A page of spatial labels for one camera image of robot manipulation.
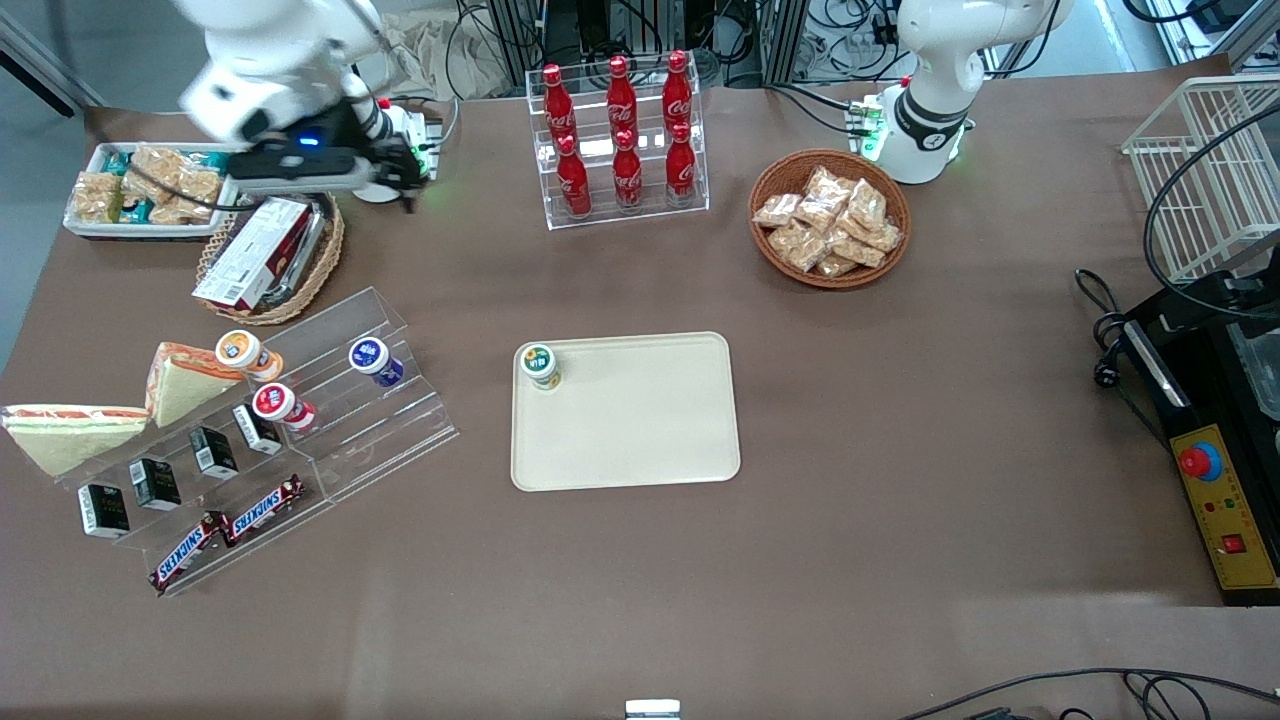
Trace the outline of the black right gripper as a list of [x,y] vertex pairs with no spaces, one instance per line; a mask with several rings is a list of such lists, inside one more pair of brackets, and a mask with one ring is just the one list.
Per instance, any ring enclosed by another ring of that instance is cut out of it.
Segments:
[[269,131],[236,154],[243,186],[366,186],[396,191],[406,214],[425,184],[415,146],[394,135],[376,100],[343,100],[284,129]]

